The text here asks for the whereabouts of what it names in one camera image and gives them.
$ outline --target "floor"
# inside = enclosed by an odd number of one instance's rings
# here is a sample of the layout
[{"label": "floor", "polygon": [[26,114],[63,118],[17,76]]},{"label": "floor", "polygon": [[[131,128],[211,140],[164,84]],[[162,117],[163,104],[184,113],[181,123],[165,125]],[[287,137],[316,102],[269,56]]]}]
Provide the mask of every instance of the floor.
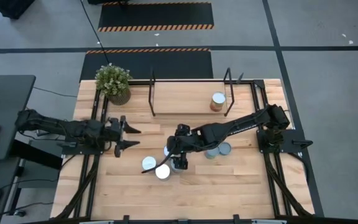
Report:
[{"label": "floor", "polygon": [[[231,67],[235,77],[244,72],[244,78],[282,78],[287,86],[290,82],[305,136],[314,141],[309,151],[324,215],[358,219],[358,1],[210,2],[213,30],[99,33],[99,37],[105,47],[215,46],[218,50],[211,51],[215,78]],[[272,21],[267,19],[266,3]],[[86,0],[84,4],[97,25],[101,6]],[[276,42],[269,30],[272,22]],[[80,0],[36,0],[17,21],[0,15],[0,75],[36,75],[39,88],[76,95],[85,57],[80,48],[98,46]],[[283,61],[277,57],[281,52]],[[291,91],[286,91],[291,98]],[[34,90],[28,107],[71,119],[75,101]],[[53,189],[25,190],[19,205],[48,202],[53,195]],[[50,209],[31,207],[26,217],[4,217],[2,222],[46,220]]]}]

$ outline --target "wooden tabletop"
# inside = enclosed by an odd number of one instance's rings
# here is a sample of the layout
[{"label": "wooden tabletop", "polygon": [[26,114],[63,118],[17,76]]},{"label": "wooden tabletop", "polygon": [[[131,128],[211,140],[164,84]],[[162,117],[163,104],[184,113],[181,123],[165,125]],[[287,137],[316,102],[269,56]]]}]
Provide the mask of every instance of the wooden tabletop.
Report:
[{"label": "wooden tabletop", "polygon": [[[265,80],[265,86],[268,102],[287,110],[281,81]],[[90,119],[95,88],[94,81],[81,82],[74,119]],[[153,117],[148,103],[149,86],[131,86],[132,98],[123,106],[110,103],[108,116],[126,115],[129,124],[142,131],[142,134],[126,134],[124,138],[141,143],[126,149],[120,158],[115,158],[113,151],[101,156],[92,219],[122,220],[124,215],[130,215],[133,220],[232,219],[234,214],[239,214],[240,218],[273,218],[267,174],[255,129],[228,137],[226,141],[233,148],[228,156],[207,159],[203,153],[188,154],[188,170],[173,174],[166,182],[159,181],[155,174],[140,173],[144,157],[154,156],[157,163],[164,158],[163,147],[167,138],[174,135],[177,124],[195,128],[253,113],[250,86],[234,85],[233,88],[236,100],[227,117],[222,114],[158,114]],[[231,102],[229,90],[226,88],[227,104]],[[314,213],[303,164],[287,154],[282,154],[281,158],[288,188],[307,211]],[[58,215],[76,192],[82,161],[83,156],[76,156],[61,171],[51,217]],[[276,190],[284,214],[277,186]],[[82,207],[81,214],[84,214],[86,202]]]}]

